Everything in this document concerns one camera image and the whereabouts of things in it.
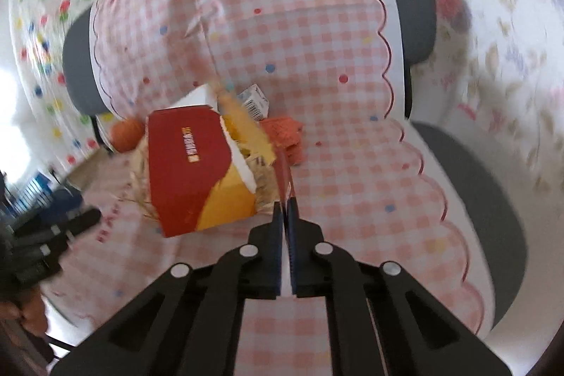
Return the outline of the person left hand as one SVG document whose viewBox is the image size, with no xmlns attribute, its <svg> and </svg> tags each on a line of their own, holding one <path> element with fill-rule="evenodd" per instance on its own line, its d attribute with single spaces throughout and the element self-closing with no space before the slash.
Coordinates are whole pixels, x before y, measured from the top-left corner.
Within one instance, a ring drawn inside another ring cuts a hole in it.
<svg viewBox="0 0 564 376">
<path fill-rule="evenodd" d="M 26 292 L 24 299 L 19 300 L 19 306 L 12 302 L 2 302 L 1 320 L 19 321 L 23 328 L 32 335 L 36 337 L 44 336 L 48 330 L 49 323 L 40 287 L 35 286 Z"/>
</svg>

